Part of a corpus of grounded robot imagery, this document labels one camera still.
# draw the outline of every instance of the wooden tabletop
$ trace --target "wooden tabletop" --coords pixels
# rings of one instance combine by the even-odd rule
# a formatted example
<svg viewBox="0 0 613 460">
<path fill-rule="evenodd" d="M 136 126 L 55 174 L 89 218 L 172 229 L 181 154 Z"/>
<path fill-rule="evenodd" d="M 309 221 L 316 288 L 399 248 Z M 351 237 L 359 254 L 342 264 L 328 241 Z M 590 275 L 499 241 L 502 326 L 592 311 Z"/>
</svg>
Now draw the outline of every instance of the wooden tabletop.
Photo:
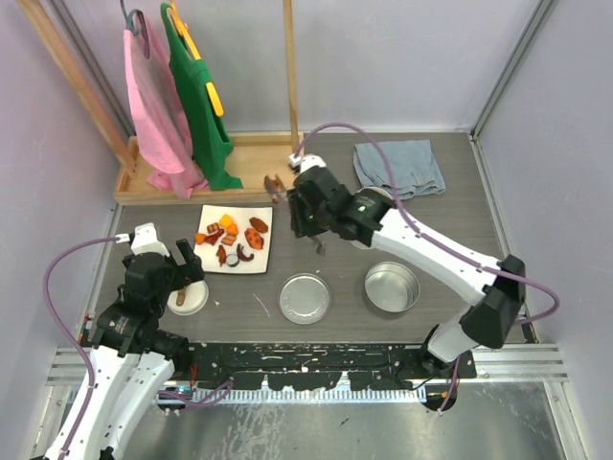
<svg viewBox="0 0 613 460">
<path fill-rule="evenodd" d="M 406 209 L 423 223 L 449 238 L 479 252 L 500 258 L 483 184 L 465 134 L 385 134 L 380 140 L 430 139 L 447 186 L 442 195 L 405 201 Z M 306 152 L 321 155 L 337 179 L 350 190 L 358 189 L 352 165 L 352 147 L 362 142 L 352 134 L 323 134 L 307 144 Z M 154 222 L 162 240 L 178 257 L 174 242 L 193 240 L 201 206 L 125 207 L 119 232 Z M 464 303 L 450 288 L 401 259 L 378 250 L 360 250 L 332 234 L 323 235 L 326 256 L 315 254 L 307 239 L 297 240 L 289 228 L 284 207 L 274 211 L 272 247 L 268 272 L 262 275 L 207 274 L 210 297 L 205 307 L 192 316 L 178 316 L 167 310 L 161 328 L 185 335 L 189 340 L 258 342 L 422 342 L 432 327 L 448 320 Z M 104 275 L 98 311 L 109 306 L 123 282 L 121 259 L 127 245 L 113 247 Z M 420 298 L 405 313 L 390 314 L 370 305 L 364 292 L 364 276 L 384 261 L 409 266 L 420 282 Z M 300 326 L 291 323 L 278 307 L 279 289 L 297 273 L 313 273 L 329 285 L 332 304 L 318 323 Z M 509 342 L 523 342 L 515 328 Z"/>
</svg>

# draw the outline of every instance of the yellow hanger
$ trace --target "yellow hanger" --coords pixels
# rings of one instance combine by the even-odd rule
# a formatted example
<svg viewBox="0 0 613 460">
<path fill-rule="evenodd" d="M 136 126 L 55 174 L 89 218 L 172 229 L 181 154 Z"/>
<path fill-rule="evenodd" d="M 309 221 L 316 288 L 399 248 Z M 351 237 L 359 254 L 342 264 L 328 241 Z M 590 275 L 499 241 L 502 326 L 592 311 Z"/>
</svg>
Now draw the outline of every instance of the yellow hanger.
<svg viewBox="0 0 613 460">
<path fill-rule="evenodd" d="M 177 33 L 185 40 L 185 44 L 187 45 L 188 50 L 190 50 L 192 57 L 195 60 L 202 59 L 202 57 L 200 57 L 200 53 L 198 53 L 198 49 L 193 43 L 190 33 L 188 32 L 188 25 L 185 24 L 179 16 L 179 11 L 176 8 L 174 0 L 170 0 L 170 15 L 172 17 L 172 22 L 174 23 L 174 27 Z M 219 94 L 217 93 L 215 85 L 212 81 L 209 81 L 208 83 L 206 83 L 205 87 L 207 89 L 207 93 L 209 94 L 209 100 L 211 101 L 211 105 L 213 106 L 215 115 L 217 117 L 221 117 L 223 115 L 223 105 L 221 105 L 221 99 L 219 98 Z"/>
</svg>

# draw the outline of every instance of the wooden pole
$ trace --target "wooden pole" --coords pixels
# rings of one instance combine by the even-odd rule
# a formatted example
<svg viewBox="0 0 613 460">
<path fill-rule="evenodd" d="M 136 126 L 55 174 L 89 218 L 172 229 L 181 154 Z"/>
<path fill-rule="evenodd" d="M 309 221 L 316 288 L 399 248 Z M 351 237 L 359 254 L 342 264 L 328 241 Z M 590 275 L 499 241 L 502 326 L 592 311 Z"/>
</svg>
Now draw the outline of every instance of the wooden pole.
<svg viewBox="0 0 613 460">
<path fill-rule="evenodd" d="M 291 148 L 296 151 L 298 138 L 298 86 L 296 84 L 296 49 L 294 46 L 294 19 L 291 0 L 284 0 L 285 54 L 287 56 L 287 89 L 289 91 L 289 122 Z"/>
<path fill-rule="evenodd" d="M 127 144 L 40 1 L 17 0 L 17 3 L 47 47 L 57 67 L 79 96 L 104 140 L 111 147 L 127 174 L 134 177 L 136 175 L 136 161 L 130 156 Z"/>
</svg>

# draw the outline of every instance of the clothes hanger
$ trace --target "clothes hanger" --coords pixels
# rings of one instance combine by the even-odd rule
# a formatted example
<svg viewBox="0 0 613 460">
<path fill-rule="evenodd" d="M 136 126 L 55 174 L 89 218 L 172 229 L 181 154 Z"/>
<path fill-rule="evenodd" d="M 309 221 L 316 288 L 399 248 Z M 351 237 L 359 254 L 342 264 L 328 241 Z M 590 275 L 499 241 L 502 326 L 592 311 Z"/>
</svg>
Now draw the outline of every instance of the clothes hanger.
<svg viewBox="0 0 613 460">
<path fill-rule="evenodd" d="M 149 59 L 150 57 L 150 49 L 149 49 L 149 35 L 147 33 L 147 23 L 145 22 L 145 15 L 140 10 L 132 10 L 130 13 L 125 11 L 125 3 L 124 0 L 119 0 L 120 6 L 122 7 L 122 13 L 124 14 L 125 19 L 125 28 L 132 32 L 134 36 L 141 34 L 145 42 L 144 54 L 145 58 Z M 138 16 L 138 20 L 141 23 L 141 28 L 137 29 L 134 24 L 134 14 Z"/>
<path fill-rule="evenodd" d="M 188 32 L 188 25 L 185 24 L 181 20 L 181 16 L 179 16 L 179 10 L 176 8 L 175 0 L 170 0 L 170 17 L 174 23 L 174 28 L 176 29 L 177 33 L 185 40 L 185 44 L 188 47 L 189 52 L 192 54 L 193 59 L 201 60 L 202 57 L 200 57 L 200 53 L 195 47 L 195 43 L 193 43 L 192 36 Z M 217 93 L 217 88 L 215 88 L 212 81 L 206 83 L 205 87 L 207 93 L 209 94 L 209 100 L 211 101 L 215 115 L 217 117 L 221 117 L 223 115 L 223 105 L 221 105 L 221 99 Z"/>
</svg>

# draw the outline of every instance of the scratch on table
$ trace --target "scratch on table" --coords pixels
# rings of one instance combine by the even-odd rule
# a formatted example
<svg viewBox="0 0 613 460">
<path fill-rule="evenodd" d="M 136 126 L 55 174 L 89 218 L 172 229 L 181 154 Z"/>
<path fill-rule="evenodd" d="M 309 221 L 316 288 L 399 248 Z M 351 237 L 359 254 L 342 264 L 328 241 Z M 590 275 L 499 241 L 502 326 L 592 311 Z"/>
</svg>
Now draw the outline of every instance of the scratch on table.
<svg viewBox="0 0 613 460">
<path fill-rule="evenodd" d="M 268 319 L 270 319 L 270 313 L 268 312 L 268 308 L 266 307 L 266 305 L 263 303 L 262 300 L 260 300 L 260 297 L 258 297 L 255 292 L 252 292 L 253 296 L 256 298 L 256 300 L 258 302 L 260 302 L 261 307 L 264 309 L 264 311 L 266 311 L 266 314 L 268 315 Z"/>
</svg>

